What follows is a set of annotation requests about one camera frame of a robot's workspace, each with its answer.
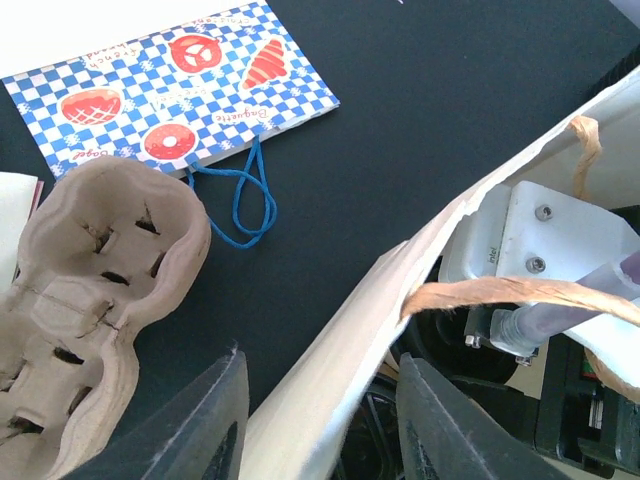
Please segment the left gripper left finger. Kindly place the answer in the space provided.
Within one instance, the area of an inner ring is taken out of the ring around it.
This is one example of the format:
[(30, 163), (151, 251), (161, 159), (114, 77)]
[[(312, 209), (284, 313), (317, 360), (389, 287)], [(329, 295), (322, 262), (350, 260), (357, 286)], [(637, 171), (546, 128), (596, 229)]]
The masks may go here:
[(65, 477), (237, 479), (248, 411), (246, 357), (235, 349), (137, 429)]

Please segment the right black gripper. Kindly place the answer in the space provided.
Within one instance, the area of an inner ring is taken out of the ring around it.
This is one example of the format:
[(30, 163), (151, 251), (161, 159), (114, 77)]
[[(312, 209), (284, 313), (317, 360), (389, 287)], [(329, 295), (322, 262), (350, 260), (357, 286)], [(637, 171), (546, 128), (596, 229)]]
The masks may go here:
[(550, 340), (541, 397), (503, 384), (453, 377), (511, 436), (537, 453), (602, 478), (639, 475), (639, 406), (587, 371), (581, 345)]

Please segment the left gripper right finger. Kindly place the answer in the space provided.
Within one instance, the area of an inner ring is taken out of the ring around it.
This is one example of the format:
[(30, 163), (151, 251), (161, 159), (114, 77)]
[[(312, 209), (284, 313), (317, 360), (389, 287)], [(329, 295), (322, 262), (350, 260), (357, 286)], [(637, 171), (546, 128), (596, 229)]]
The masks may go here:
[(407, 479), (565, 479), (423, 359), (401, 357), (398, 431)]

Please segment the cream paper bag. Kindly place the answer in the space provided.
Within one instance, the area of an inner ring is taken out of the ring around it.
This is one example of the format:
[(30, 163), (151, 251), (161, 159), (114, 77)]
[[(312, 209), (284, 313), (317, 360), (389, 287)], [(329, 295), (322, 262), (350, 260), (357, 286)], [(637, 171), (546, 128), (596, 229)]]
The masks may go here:
[[(578, 282), (427, 276), (458, 224), (498, 185), (529, 181), (608, 210), (639, 196), (639, 75), (604, 89), (454, 199), (411, 239), (381, 256), (284, 379), (249, 418), (243, 479), (326, 479), (358, 401), (410, 316), (461, 306), (522, 302), (609, 314), (639, 329), (639, 299)], [(608, 385), (639, 391), (639, 341), (591, 355)]]

